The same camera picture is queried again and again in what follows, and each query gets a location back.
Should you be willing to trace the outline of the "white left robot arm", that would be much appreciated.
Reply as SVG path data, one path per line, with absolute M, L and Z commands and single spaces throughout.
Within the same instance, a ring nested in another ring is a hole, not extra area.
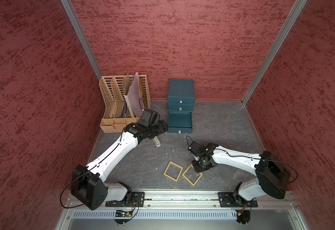
M 144 139 L 153 139 L 168 131 L 164 120 L 151 125 L 140 119 L 123 128 L 120 137 L 94 161 L 78 165 L 72 175 L 71 195 L 90 210 L 96 210 L 105 201 L 124 201 L 130 188 L 123 183 L 107 184 L 114 167 Z

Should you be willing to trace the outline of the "large wooden frame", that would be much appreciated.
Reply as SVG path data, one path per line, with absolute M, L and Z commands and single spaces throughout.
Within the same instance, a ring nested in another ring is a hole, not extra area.
M 174 163 L 174 162 L 169 162 L 163 175 L 167 177 L 168 179 L 178 182 L 181 174 L 183 171 L 183 167 Z
M 191 164 L 182 174 L 183 178 L 187 180 L 192 186 L 196 186 L 199 180 L 203 177 L 203 173 L 196 172 Z

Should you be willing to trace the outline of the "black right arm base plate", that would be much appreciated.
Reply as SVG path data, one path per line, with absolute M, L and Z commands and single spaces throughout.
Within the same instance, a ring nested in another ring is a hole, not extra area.
M 245 200 L 239 195 L 234 195 L 233 192 L 218 192 L 218 200 L 221 208 L 257 208 L 258 203 L 255 199 Z

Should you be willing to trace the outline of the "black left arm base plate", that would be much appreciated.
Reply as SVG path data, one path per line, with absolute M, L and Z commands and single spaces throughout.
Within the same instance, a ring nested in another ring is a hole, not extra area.
M 134 207 L 144 205 L 145 192 L 129 191 L 121 201 L 106 201 L 106 207 Z

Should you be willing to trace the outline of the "teal drawer cabinet yellow trim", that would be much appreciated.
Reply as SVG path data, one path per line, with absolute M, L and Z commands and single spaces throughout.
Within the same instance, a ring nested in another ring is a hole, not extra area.
M 168 132 L 190 134 L 195 102 L 194 81 L 170 79 L 168 88 Z

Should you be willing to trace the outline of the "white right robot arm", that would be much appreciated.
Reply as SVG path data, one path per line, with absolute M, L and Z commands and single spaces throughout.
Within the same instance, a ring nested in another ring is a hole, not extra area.
M 219 164 L 228 165 L 255 176 L 247 182 L 239 182 L 225 201 L 231 206 L 249 206 L 257 197 L 269 195 L 284 199 L 291 173 L 289 168 L 268 151 L 261 154 L 245 153 L 209 143 L 206 147 L 192 142 L 188 151 L 194 156 L 192 166 L 202 173 Z

